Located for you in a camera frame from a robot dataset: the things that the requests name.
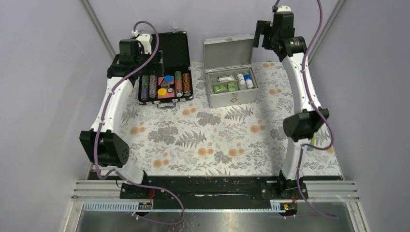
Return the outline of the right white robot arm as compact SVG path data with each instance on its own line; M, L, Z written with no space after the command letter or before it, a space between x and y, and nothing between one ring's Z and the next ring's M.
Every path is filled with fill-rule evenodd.
M302 177L303 146L310 143L324 124L323 120L329 117L328 109L322 108L316 97L306 62L305 39L295 35L293 23L293 12L279 8L273 13L272 20L257 21L253 40L254 48L261 46L277 55L286 71L293 95L294 115L283 121L288 147L279 176L285 181L277 186L278 195L284 199L296 193L296 185L292 181Z

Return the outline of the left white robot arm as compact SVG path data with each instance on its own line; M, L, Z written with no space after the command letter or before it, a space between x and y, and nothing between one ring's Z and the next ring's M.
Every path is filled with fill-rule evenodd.
M97 176L105 180L116 173L139 199L149 195L150 186L144 182L145 172L129 161L130 147L119 136L123 111L136 80L153 70L159 63L158 45L141 36L119 42L107 70L107 86L101 108L89 130L80 132L79 140L90 162L95 165Z

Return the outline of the green small box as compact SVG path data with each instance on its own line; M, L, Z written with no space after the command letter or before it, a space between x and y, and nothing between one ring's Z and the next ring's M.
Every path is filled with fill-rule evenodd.
M223 93L228 90L227 86L224 84L216 85L212 87L214 94Z
M229 92L237 91L237 84L236 82L228 82L227 89Z

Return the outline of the small white pill bottle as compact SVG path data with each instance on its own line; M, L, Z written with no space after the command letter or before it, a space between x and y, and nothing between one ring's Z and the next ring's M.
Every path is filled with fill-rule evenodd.
M236 76L237 76L237 79L238 79L238 82L239 82L240 85L245 85L246 84L246 80L245 80L243 74L236 73Z

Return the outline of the grey plastic divider tray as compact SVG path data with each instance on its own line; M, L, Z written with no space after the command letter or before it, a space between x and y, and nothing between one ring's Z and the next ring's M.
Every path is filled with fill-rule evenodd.
M254 74L250 68L212 72L206 75L210 94L239 93L258 89Z

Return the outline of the white blue pill bottle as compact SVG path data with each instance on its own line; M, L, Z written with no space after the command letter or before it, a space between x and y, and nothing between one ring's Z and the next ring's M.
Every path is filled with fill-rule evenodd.
M251 75L249 73L244 74L244 79L245 79L246 86L248 89L254 88L254 84L253 84Z

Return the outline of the grey metal medicine box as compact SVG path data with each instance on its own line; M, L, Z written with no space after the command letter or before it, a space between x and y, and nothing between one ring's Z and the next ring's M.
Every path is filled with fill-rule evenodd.
M206 39L203 41L205 83L210 108L251 103L257 100L259 88L249 92L241 91L239 93L211 95L206 77L208 73L247 68L252 70L253 39L253 35L245 34Z

